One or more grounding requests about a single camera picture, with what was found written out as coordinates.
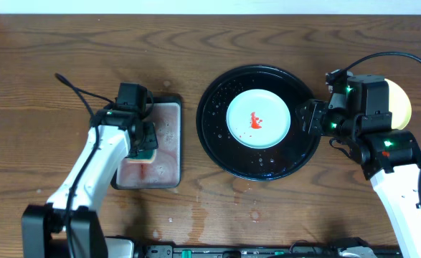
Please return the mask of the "green and yellow sponge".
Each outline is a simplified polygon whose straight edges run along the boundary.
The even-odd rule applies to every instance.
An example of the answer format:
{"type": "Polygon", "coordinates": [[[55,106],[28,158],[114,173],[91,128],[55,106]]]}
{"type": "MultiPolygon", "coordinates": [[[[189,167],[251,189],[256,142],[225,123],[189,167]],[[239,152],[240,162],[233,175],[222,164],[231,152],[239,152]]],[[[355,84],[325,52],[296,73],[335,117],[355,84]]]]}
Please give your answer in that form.
{"type": "Polygon", "coordinates": [[[152,163],[156,158],[157,150],[143,150],[137,153],[130,153],[126,159],[130,163],[152,163]]]}

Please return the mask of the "mint plate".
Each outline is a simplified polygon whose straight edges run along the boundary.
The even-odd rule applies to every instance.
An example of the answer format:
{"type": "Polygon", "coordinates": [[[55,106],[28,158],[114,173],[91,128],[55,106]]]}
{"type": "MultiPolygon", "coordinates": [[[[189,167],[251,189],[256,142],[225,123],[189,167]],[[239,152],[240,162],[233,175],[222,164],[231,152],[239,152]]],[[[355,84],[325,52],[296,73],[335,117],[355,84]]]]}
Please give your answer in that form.
{"type": "Polygon", "coordinates": [[[285,101],[268,90],[247,90],[229,104],[226,124],[231,135],[252,149],[279,144],[291,129],[291,115],[285,101]]]}

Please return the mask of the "yellow plate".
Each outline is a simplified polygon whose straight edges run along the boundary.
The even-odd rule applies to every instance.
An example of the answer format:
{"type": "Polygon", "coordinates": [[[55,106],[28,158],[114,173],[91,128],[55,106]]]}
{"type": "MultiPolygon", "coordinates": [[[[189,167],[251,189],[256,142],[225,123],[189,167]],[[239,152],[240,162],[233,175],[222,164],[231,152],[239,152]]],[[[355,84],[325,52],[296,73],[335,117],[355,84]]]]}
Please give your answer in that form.
{"type": "Polygon", "coordinates": [[[395,82],[386,79],[389,85],[389,111],[392,113],[392,129],[404,129],[411,117],[412,106],[407,93],[395,82]]]}

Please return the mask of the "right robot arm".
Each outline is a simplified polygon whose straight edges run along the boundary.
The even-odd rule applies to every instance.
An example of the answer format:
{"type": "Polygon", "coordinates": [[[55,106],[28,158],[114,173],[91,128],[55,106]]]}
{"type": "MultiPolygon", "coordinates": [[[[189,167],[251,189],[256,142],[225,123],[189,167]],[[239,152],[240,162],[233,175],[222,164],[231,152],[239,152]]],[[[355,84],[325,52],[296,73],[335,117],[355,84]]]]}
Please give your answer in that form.
{"type": "Polygon", "coordinates": [[[406,94],[380,75],[354,75],[331,88],[328,102],[310,99],[296,114],[309,135],[327,136],[332,147],[359,164],[394,229],[404,257],[421,257],[421,150],[405,130],[406,94]]]}

